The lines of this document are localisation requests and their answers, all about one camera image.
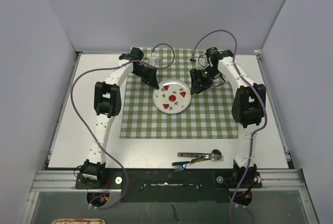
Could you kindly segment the white plate with strawberries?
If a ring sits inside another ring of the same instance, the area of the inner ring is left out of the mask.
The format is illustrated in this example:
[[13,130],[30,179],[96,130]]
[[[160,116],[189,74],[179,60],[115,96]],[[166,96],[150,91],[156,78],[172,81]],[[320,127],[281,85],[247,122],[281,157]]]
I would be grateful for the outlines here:
[[177,79],[167,79],[159,83],[159,90],[154,89],[153,103],[165,114],[179,114],[186,110],[191,102],[189,86]]

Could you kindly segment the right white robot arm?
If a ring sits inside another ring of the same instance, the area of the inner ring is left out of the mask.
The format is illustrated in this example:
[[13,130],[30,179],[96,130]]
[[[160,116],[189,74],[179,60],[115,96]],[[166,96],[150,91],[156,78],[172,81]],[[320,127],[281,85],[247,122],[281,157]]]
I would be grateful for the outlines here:
[[199,94],[213,86],[213,80],[223,75],[230,83],[234,101],[232,117],[238,126],[239,146],[235,157],[238,168],[232,173],[232,182],[238,187],[244,187],[250,181],[248,173],[255,165],[255,139],[257,132],[263,129],[262,120],[267,123],[266,87],[258,84],[245,74],[236,62],[230,50],[219,51],[215,47],[206,50],[206,64],[196,62],[196,67],[189,71],[191,77],[192,95]]

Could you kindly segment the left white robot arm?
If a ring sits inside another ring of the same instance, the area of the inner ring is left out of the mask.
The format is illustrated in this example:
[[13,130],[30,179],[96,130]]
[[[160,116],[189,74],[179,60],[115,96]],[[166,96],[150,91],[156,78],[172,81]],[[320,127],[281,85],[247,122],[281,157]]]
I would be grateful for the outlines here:
[[139,48],[133,47],[128,54],[122,54],[115,69],[102,82],[96,82],[94,88],[94,110],[96,124],[93,140],[87,159],[80,173],[94,188],[102,187],[106,182],[106,149],[111,126],[122,108],[120,87],[128,75],[134,74],[146,85],[158,89],[155,64],[160,57],[155,54],[145,58]]

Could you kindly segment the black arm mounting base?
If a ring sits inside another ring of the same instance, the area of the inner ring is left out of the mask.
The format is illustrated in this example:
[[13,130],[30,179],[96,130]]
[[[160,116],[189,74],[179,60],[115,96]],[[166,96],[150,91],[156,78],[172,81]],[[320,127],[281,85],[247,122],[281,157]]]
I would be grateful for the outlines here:
[[212,201],[248,205],[252,191],[262,187],[254,169],[107,169],[100,180],[75,174],[75,188],[87,190],[86,199],[95,207],[112,203],[197,203]]

